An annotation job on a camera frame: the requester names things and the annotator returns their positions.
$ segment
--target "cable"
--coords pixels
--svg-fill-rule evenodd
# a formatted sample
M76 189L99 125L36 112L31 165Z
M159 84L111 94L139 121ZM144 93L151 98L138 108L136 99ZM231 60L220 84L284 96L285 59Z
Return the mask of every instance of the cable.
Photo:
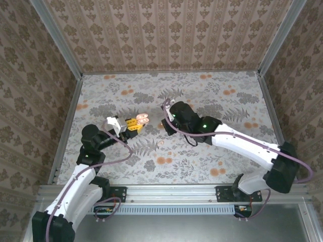
M261 148L263 148L263 149L267 149L267 150L272 151L272 152L274 152L274 153L276 153L276 154L279 154L279 155L281 155L281 156L284 156L284 157L286 157L286 158L288 158L288 159L290 159L290 160L293 160L293 161L295 161L296 163L299 163L299 164L301 164L302 166L304 166L304 167L308 170L308 173L309 173L308 177L307 177L307 178L305 178L305 179L297 180L297 181L295 181L295 183L306 183L306 182L310 181L310 180L313 178L313 175L314 175L313 170L309 167L309 165L307 165L307 164L306 164L306 163L304 163L303 161L301 161L301 160L299 160L299 159L297 159L297 158L295 158L295 157L293 157L293 156L287 155L287 154L285 154L285 153L283 153L283 152L281 152L281 151L278 151L278 150L272 149L272 148L270 148L270 147L267 147L266 145L263 145L262 143L259 143L259 142L257 142L257 141L254 141L254 140L249 139L249 138L247 138L247 137L244 137L244 136L242 136L242 135L234 134L234 133L231 133L231 132L212 132L212 133L205 133L205 134L191 134L191 133L183 132L183 131L181 131L181 130L177 129L177 128L176 128L176 127L175 127L175 126L170 122L170 120L169 120L169 118L168 118L168 114L167 114L167 112L166 112L166 105L170 105L170 99L169 99L169 98L168 98L168 99L166 99L166 100L163 102L163 111L164 111L164 115L165 115L166 122L168 123L168 125L169 125L170 127L172 127L172 129L173 129L173 130L177 131L178 133L180 133L180 134L182 134L182 135L187 135L187 136L190 136L190 137L204 137L204 136L214 136L214 135L231 135L231 136L234 136L234 137L240 138L240 139L242 139L242 140L248 141L248 142L250 142L250 143L252 143L252 144L254 144L254 145L260 146L260 147L261 147Z
M131 148L126 144L124 143L123 141L119 140L118 138L116 138L115 136L113 136L109 131L107 131L104 127L102 128L104 132L106 132L111 138L113 138L115 141L119 142L120 144L122 144L124 147L126 147L128 150L129 150L129 155L124 158L124 159L121 159L121 160L117 160L117 161L113 161L113 162L109 162L109 163L101 163L101 164L96 164L96 165L92 165L92 166L89 166L85 169L83 169L82 171L80 171L75 177L74 179L72 179L71 183L66 187L66 189L64 190L61 198L59 199L59 201L57 202L56 206L54 207L53 209L53 212L51 213L51 215L49 216L49 219L48 219L48 222L47 222L47 225L46 225L46 234L45 234L45 239L46 239L46 242L50 242L49 241L49 227L50 227L50 224L51 224L51 221L56 213L56 211L58 210L58 208L60 207L64 197L66 196L67 192L70 190L70 188L72 187L72 185L74 184L74 182L84 173L86 172L87 170L90 170L92 168L96 168L96 167L100 167L100 166L105 166L105 165L111 165L111 164L117 164L117 163L120 163L120 162L123 162L123 161L126 161L128 160L132 154L133 154L133 151L131 150Z
M118 209L120 208L120 206L121 206L121 199L120 198L118 198L118 197L113 197L113 198L108 198L108 199L105 199L105 200L103 200L103 201L101 201L101 202L98 202L98 203L96 203L96 204L94 204L95 206L97 206L97 205L99 205L99 204L101 204L101 203L106 203L106 202L108 202L108 201L111 201L111 200L118 200L118 206L117 206L117 208L109 215L109 217L107 217L106 218L106 220L108 220L108 219L111 219L111 217L118 211ZM99 220L99 218L98 218L98 216L97 216L97 212L99 211L100 209L98 209L98 210L96 210L96 212L95 212L95 214L94 214L94 216L95 216L95 218L96 218L96 221L98 222L98 220Z
M184 137L185 137L185 140L187 141L187 143L189 143L191 146L196 147L196 146L198 145L197 141L195 141L195 142L196 142L196 144L195 144L195 145L193 145L191 142L189 142L189 141L188 141L188 138L187 138L187 136L186 136L186 135L184 135Z
M248 221L249 219L252 219L252 218L255 218L255 217L257 217L262 211L263 211L263 209L264 209L264 207L266 206L266 204L267 204L267 202L269 201L269 198L270 198L270 196L271 196L271 190L270 189L266 189L266 190L268 190L268 196L267 196L267 198L266 198L266 200L265 200L265 202L263 203L263 205L262 205L262 207L259 209L259 211L256 213L256 214L254 214L254 215L252 215L252 216L250 216L249 218L246 218L245 216L243 216L241 213L238 213L238 212L236 212L236 214L238 214L241 218L243 218L245 221Z
M250 196L250 204L249 204L251 211L252 211L252 197Z

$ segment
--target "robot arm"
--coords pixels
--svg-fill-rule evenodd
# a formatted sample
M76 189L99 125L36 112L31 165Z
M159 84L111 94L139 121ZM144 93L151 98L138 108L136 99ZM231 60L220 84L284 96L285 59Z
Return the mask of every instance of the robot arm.
M137 136L145 125L139 124L135 118L124 120L117 116L108 117L107 123L114 128L110 130L110 133L125 143L128 139ZM103 163L105 154L101 150L117 143L117 141L100 131L97 126L87 125L82 130L81 142L83 145L80 148L80 155L72 176L45 212L37 211L32 218L34 242L45 241L49 216L53 214L62 197L63 200L53 215L50 225L49 237L51 241L74 241L75 231L91 207L96 202L110 197L109 180L96 176L100 167L88 169L78 178L76 176L92 165ZM66 193L66 189L73 180L75 180L73 185Z
M165 108L171 123L181 131L191 134L230 132L296 157L294 147L287 142L282 146L279 146L277 144L270 144L257 140L234 130L214 117L199 117L187 103L182 101L175 102L172 100ZM168 125L165 119L161 122L163 123L168 135L176 133L176 131ZM239 175L235 180L233 189L237 188L245 194L252 194L255 191L268 188L280 193L289 193L291 185L294 182L296 172L298 171L299 164L268 149L263 149L256 144L235 137L235 135L201 136L193 137L193 139L199 143L217 145L235 151L250 158L262 167L262 169L254 173Z

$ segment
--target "floral tablecloth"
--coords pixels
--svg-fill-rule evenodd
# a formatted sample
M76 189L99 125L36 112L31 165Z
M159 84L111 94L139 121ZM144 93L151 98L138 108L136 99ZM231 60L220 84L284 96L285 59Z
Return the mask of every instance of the floral tablecloth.
M272 123L256 72L162 73L83 76L58 184L71 176L87 124L101 127L107 116L149 114L150 123L129 140L134 155L126 162L104 166L99 176L111 184L231 183L240 173L260 169L255 162L230 150L199 144L183 135L167 136L160 105L166 98L184 101L199 115L210 115L255 138L276 143ZM128 155L122 145L104 150L105 162Z

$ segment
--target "grey surface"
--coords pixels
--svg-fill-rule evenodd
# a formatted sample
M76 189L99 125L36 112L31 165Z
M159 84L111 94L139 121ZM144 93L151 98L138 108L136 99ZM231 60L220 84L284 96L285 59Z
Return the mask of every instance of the grey surface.
M277 142L255 72L89 75L82 80L59 185L66 184L76 166L82 129L88 124L101 128L106 117L114 115L131 118L147 113L150 122L140 135L128 140L134 152L129 160L100 169L98 176L111 184L233 183L238 174L259 168L225 148L202 144L192 149L183 136L168 136L160 123L165 118L160 105L166 97L188 102L199 115L220 118L246 135ZM128 156L119 144L103 152L105 162Z
M86 216L75 241L211 242L309 241L298 205L268 205L248 222L232 215L119 215L106 222Z

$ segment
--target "white vent grille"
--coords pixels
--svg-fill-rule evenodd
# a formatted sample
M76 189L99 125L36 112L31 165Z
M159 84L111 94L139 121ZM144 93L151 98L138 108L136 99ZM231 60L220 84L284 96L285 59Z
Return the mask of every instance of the white vent grille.
M235 214L234 205L122 205L116 215Z

